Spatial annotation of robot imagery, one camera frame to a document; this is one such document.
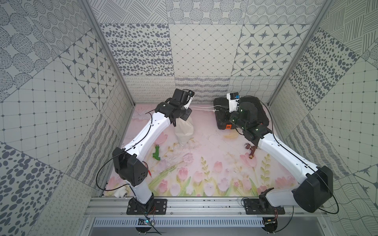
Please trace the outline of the white cloth soil bag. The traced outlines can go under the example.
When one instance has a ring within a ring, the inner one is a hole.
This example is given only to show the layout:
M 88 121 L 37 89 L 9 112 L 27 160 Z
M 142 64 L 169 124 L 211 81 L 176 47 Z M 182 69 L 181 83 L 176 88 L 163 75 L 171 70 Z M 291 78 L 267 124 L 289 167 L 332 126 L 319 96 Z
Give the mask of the white cloth soil bag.
M 186 121 L 178 118 L 176 120 L 175 134 L 180 146 L 184 146 L 194 135 L 194 124 L 191 117 Z

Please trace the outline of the aluminium mounting rail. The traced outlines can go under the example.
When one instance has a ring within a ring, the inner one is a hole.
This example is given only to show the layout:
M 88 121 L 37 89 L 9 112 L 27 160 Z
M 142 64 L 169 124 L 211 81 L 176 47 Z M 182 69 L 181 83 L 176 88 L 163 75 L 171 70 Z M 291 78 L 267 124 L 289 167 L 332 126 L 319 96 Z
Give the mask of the aluminium mounting rail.
M 165 197 L 164 217 L 244 217 L 240 197 Z M 131 217 L 127 214 L 131 198 L 92 198 L 84 217 Z

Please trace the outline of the black plastic tool case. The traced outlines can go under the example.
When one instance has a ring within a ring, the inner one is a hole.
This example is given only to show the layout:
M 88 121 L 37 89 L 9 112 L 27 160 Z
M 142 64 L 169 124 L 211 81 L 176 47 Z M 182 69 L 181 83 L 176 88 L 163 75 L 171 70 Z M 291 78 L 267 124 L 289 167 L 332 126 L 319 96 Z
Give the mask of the black plastic tool case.
M 244 96 L 239 99 L 237 110 L 229 111 L 229 100 L 225 97 L 215 98 L 213 105 L 216 108 L 215 116 L 217 127 L 220 130 L 235 129 L 236 124 L 269 125 L 261 101 L 257 97 Z

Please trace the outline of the green plastic pipe fitting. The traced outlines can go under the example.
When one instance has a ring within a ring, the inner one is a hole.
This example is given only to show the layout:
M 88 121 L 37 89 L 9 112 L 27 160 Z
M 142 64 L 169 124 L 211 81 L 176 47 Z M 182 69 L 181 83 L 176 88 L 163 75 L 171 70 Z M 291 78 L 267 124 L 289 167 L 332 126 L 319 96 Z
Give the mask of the green plastic pipe fitting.
M 161 158 L 159 156 L 159 145 L 155 145 L 155 152 L 152 154 L 152 157 L 157 160 L 157 161 L 160 161 Z

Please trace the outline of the brown metal faucet valve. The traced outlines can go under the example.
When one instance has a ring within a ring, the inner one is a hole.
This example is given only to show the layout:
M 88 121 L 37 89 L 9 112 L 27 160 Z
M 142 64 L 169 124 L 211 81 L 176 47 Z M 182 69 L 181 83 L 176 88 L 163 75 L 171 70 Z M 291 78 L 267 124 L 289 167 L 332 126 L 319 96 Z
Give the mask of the brown metal faucet valve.
M 255 156 L 255 151 L 256 151 L 257 147 L 255 145 L 249 144 L 249 143 L 245 143 L 244 147 L 245 147 L 245 149 L 250 151 L 249 159 L 253 159 L 254 156 Z

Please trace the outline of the white plastic pipe fitting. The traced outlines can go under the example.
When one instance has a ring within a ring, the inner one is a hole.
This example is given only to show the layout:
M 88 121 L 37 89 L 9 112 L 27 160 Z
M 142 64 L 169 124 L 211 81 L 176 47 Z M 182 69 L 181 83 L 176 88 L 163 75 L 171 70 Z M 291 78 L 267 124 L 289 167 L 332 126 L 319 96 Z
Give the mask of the white plastic pipe fitting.
M 114 192 L 114 196 L 116 198 L 126 198 L 128 196 L 128 191 L 124 188 L 117 189 Z

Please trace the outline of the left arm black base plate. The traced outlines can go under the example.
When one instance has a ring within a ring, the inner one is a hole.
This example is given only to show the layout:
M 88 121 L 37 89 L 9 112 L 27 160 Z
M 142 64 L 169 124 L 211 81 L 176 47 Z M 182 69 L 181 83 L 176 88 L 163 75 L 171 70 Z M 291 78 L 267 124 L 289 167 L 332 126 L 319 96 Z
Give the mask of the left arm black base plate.
M 165 215 L 167 209 L 167 199 L 150 199 L 146 204 L 131 198 L 128 203 L 127 215 Z

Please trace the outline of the white bag drawstring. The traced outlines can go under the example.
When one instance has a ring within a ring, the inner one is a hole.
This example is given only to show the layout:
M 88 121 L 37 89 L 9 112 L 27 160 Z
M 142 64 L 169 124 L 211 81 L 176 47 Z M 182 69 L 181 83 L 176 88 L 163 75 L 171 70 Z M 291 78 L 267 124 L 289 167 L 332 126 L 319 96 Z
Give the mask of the white bag drawstring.
M 216 107 L 191 106 L 190 108 L 195 111 L 206 111 L 206 112 L 213 112 L 213 113 L 219 111 L 218 109 L 216 109 Z

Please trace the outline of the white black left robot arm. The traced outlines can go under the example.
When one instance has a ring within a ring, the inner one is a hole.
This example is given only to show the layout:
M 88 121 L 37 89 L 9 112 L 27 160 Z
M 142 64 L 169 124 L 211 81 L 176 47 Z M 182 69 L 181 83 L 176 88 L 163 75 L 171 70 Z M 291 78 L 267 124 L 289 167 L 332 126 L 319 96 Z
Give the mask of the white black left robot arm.
M 131 187 L 134 197 L 141 205 L 153 201 L 146 178 L 148 168 L 143 163 L 150 147 L 176 120 L 186 121 L 192 110 L 189 108 L 195 93 L 189 89 L 176 89 L 171 98 L 159 103 L 153 112 L 148 112 L 150 120 L 124 148 L 115 148 L 112 157 L 115 172 Z

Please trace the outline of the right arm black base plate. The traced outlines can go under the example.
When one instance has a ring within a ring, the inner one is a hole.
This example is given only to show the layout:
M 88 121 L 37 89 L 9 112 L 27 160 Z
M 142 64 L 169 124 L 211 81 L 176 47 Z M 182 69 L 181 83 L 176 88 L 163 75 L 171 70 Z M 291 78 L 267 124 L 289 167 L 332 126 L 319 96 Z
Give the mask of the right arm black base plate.
M 264 214 L 264 215 L 284 215 L 283 207 L 273 207 L 269 203 L 257 198 L 242 198 L 241 205 L 245 209 L 247 215 Z

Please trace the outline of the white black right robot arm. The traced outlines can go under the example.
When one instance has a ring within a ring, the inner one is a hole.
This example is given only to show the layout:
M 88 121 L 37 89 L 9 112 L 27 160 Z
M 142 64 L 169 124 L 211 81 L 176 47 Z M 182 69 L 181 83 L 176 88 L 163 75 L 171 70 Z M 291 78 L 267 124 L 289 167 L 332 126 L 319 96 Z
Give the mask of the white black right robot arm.
M 313 213 L 323 204 L 334 198 L 333 172 L 328 167 L 319 167 L 308 161 L 275 135 L 272 129 L 258 116 L 264 114 L 252 102 L 240 102 L 239 99 L 222 98 L 217 109 L 223 120 L 219 125 L 225 129 L 240 129 L 241 134 L 257 148 L 267 152 L 284 166 L 296 180 L 291 188 L 268 188 L 259 195 L 259 207 L 262 212 L 278 206 L 299 206 Z

